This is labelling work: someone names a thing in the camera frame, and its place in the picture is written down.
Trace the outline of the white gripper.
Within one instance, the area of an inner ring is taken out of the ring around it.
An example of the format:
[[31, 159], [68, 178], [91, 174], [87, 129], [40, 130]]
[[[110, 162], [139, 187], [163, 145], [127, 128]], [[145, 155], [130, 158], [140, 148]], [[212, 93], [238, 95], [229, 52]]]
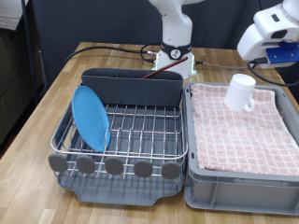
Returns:
[[240, 38], [237, 51], [244, 61], [251, 61], [264, 57], [271, 46], [268, 29], [253, 23]]

